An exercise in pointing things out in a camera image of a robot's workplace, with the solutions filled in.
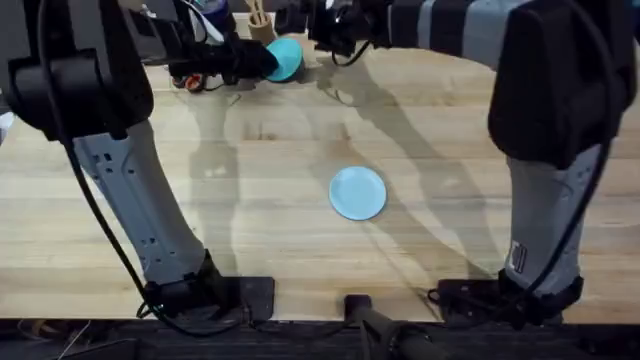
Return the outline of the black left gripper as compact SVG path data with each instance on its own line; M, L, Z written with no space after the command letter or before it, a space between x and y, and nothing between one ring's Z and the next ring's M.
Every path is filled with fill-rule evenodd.
M168 67L172 77L213 74L221 75L224 83L237 83L239 78L267 78L278 69L279 63L261 42L255 40L222 45L178 40Z

